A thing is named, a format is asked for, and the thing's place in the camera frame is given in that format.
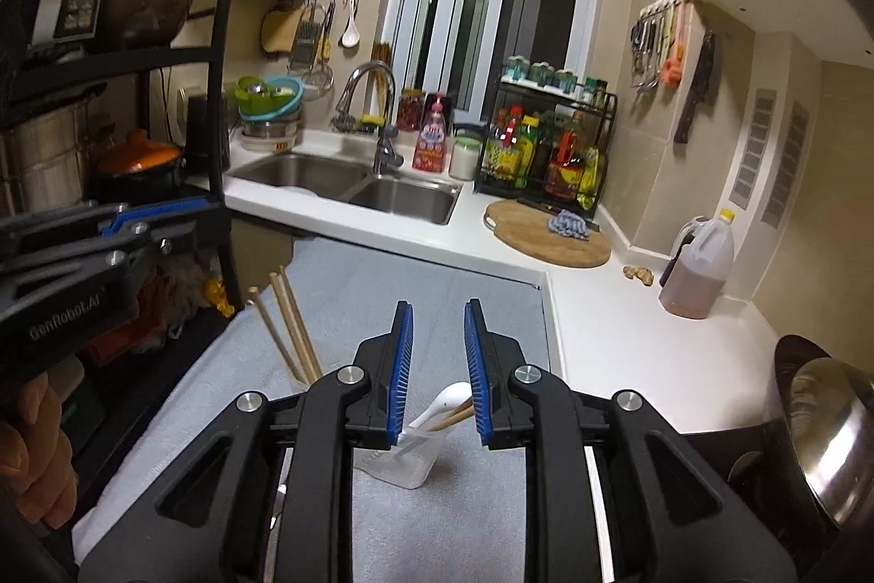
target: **gray towel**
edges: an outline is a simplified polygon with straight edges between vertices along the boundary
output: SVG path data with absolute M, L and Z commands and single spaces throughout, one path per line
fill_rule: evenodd
M 296 244 L 288 274 L 326 371 L 348 363 L 361 341 L 386 333 L 400 299 L 414 306 L 407 422 L 446 385 L 468 379 L 462 313 L 471 298 L 482 301 L 490 330 L 517 339 L 529 362 L 549 368 L 543 304 L 533 286 L 324 238 Z M 271 293 L 265 302 L 281 325 Z M 247 390 L 270 398 L 300 390 L 255 310 L 240 314 L 185 376 L 97 507 L 76 525 L 77 560 L 169 461 Z M 357 583 L 522 580 L 524 453 L 488 452 L 473 420 L 450 434 L 417 490 L 402 490 L 357 470 L 354 477 Z

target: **human hand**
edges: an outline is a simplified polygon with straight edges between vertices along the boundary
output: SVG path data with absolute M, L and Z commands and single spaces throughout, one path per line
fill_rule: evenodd
M 60 399 L 47 374 L 22 386 L 15 407 L 23 425 L 0 420 L 0 476 L 30 523 L 52 529 L 69 521 L 76 508 L 76 473 L 70 440 L 60 429 Z

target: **white countertop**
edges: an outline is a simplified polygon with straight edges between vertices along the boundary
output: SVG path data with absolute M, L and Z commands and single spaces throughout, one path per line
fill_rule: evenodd
M 373 146 L 372 139 L 304 131 L 295 151 L 371 161 Z M 232 168 L 265 156 L 236 141 L 231 155 Z M 408 155 L 405 165 L 410 163 Z M 225 193 L 227 206 L 240 213 L 539 286 L 553 369 L 575 391 L 605 398 L 640 391 L 683 433 L 760 420 L 776 337 L 753 308 L 721 299 L 708 319 L 689 321 L 663 310 L 657 284 L 648 288 L 626 279 L 616 254 L 589 270 L 527 257 L 483 225 L 486 207 L 498 199 L 475 194 L 472 183 L 463 185 L 443 226 L 231 177 Z

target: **pot lid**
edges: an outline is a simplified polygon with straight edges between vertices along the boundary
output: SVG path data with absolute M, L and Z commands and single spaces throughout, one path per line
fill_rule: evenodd
M 97 165 L 102 174 L 134 174 L 176 161 L 182 150 L 175 144 L 149 139 L 143 129 L 129 132 L 124 144 L 113 146 Z
M 874 380 L 846 363 L 818 358 L 789 388 L 788 425 L 801 471 L 838 526 L 874 482 Z

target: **kitchen sink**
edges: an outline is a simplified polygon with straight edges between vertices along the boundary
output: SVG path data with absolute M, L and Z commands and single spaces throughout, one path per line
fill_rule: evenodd
M 453 183 L 381 176 L 371 178 L 349 203 L 446 225 L 456 207 L 459 192 L 459 187 Z
M 367 167 L 305 154 L 277 154 L 239 168 L 231 176 L 268 186 L 294 186 L 339 200 L 370 175 Z
M 298 187 L 317 196 L 446 225 L 456 207 L 460 186 L 402 174 L 370 172 L 357 161 L 305 154 L 277 154 L 231 172 L 231 176 L 268 186 Z

